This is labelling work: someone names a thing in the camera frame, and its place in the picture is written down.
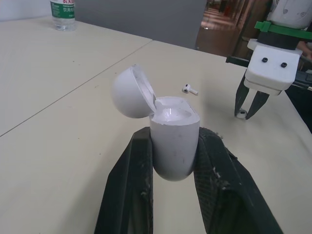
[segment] earbud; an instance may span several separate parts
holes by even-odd
[[[188,94],[189,92],[194,94],[194,95],[198,95],[198,91],[194,90],[191,88],[191,86],[189,84],[186,84],[183,88],[182,88],[182,92]]]

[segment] bottle label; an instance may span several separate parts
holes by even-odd
[[[63,19],[75,18],[75,0],[51,0],[52,16]]]

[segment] table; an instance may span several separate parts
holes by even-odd
[[[51,17],[0,23],[0,136],[151,40]]]
[[[237,119],[234,97],[244,68],[158,41],[0,138],[0,233],[93,232],[110,170],[132,134],[149,124],[124,117],[110,99],[114,77],[135,63],[157,97],[187,98],[201,126],[224,137],[285,234],[309,233],[312,136],[286,94],[270,97],[251,119]],[[182,93],[186,83],[199,96]],[[168,182],[154,173],[154,233],[205,233],[193,174]]]

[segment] person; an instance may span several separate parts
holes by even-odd
[[[297,48],[299,50],[302,50],[303,55],[305,57],[307,57],[308,59],[312,60],[312,50],[311,50],[311,47],[310,47],[310,43],[306,43],[304,41],[300,41],[298,43]]]
[[[305,57],[312,60],[312,47],[309,47],[309,43],[301,41],[298,43],[297,48],[302,50]],[[304,72],[312,70],[312,64],[304,64],[301,70]],[[312,91],[291,86],[286,90],[286,94],[312,133]]]

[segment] floor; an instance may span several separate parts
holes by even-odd
[[[204,12],[197,47],[199,51],[226,57],[232,53],[238,35],[239,30],[230,17],[209,8]]]

